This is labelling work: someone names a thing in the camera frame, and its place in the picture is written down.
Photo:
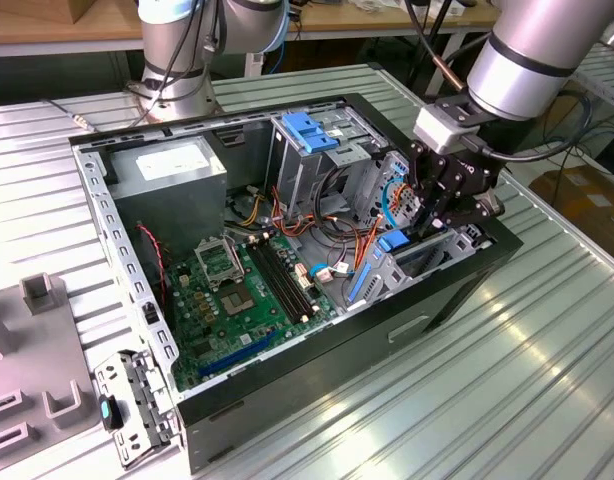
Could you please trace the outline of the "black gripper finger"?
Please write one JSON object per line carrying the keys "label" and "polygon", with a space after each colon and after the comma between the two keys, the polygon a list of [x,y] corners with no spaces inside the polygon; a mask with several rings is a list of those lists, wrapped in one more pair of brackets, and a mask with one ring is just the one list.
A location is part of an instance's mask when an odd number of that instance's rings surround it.
{"label": "black gripper finger", "polygon": [[437,218],[437,206],[445,188],[441,185],[446,173],[446,159],[421,142],[411,146],[408,184],[413,189],[419,207],[410,222],[412,231],[418,236],[430,236],[435,230],[432,221]]}
{"label": "black gripper finger", "polygon": [[503,202],[493,191],[486,191],[462,199],[454,199],[450,205],[433,220],[437,229],[458,228],[460,226],[479,224],[495,218],[505,212]]}

